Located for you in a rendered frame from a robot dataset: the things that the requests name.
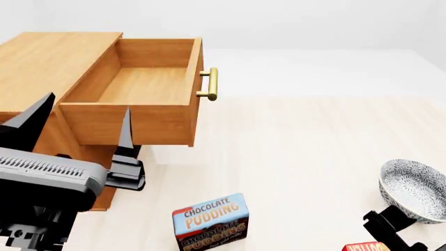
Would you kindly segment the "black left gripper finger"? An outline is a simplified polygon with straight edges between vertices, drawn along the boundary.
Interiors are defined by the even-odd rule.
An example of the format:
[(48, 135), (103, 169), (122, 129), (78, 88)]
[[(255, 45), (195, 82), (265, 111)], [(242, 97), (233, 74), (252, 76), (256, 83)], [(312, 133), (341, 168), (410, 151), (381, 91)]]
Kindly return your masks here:
[(50, 92), (22, 113), (0, 125), (0, 148), (32, 152), (52, 112), (55, 95)]
[(125, 115), (121, 125), (121, 131), (118, 138), (118, 144), (114, 155), (123, 156), (127, 158), (137, 158), (141, 146), (133, 144), (132, 139), (132, 123), (130, 107), (126, 107)]

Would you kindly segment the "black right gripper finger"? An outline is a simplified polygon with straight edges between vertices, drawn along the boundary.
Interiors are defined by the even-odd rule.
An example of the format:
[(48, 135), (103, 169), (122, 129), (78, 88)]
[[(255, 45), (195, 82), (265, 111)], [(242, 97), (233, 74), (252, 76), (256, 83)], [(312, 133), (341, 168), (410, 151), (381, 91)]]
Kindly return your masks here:
[(400, 208), (395, 205), (390, 205), (379, 213), (395, 231), (401, 231), (414, 223), (416, 219), (408, 217)]

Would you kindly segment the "red butter box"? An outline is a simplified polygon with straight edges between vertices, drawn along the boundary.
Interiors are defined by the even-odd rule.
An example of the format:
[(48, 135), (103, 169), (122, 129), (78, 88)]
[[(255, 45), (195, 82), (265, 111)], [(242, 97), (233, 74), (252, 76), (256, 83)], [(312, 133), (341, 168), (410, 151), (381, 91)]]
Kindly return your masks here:
[(381, 242), (366, 242), (345, 245), (341, 251), (391, 251)]

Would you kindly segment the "open wooden drawer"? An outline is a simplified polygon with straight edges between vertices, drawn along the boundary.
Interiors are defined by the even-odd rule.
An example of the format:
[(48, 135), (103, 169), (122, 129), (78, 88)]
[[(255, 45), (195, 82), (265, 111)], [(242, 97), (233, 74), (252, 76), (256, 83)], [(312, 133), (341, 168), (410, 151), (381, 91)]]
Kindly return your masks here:
[(202, 39), (119, 39), (66, 94), (59, 109), (82, 145), (115, 145), (126, 112), (139, 145), (193, 146)]

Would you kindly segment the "wooden cabinet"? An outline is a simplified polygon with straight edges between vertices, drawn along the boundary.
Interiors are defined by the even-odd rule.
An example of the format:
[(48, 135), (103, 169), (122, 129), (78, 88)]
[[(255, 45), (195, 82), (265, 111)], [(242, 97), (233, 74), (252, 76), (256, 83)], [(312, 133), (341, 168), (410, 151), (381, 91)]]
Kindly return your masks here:
[[(59, 104), (120, 33), (22, 33), (0, 45), (0, 122), (23, 112), (52, 92), (52, 112), (33, 152), (66, 154), (77, 160), (112, 165), (115, 145), (82, 145), (66, 123)], [(115, 188), (107, 187), (93, 207), (110, 207)]]

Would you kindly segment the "grey patterned bowl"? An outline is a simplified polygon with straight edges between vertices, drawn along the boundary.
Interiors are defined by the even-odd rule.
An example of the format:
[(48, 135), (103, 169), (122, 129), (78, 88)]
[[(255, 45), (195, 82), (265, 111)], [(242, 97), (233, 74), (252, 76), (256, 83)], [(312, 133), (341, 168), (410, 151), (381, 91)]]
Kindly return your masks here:
[(385, 162), (378, 186), (387, 204), (423, 224), (446, 223), (446, 175), (415, 160)]

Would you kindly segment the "chocolate pudding box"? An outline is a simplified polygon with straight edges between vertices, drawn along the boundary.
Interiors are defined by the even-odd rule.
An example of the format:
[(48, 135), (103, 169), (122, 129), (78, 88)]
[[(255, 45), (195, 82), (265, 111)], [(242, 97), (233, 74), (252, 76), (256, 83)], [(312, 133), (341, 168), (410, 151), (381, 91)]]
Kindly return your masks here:
[(172, 220), (180, 251), (205, 251), (246, 238), (249, 210), (237, 193), (173, 211)]

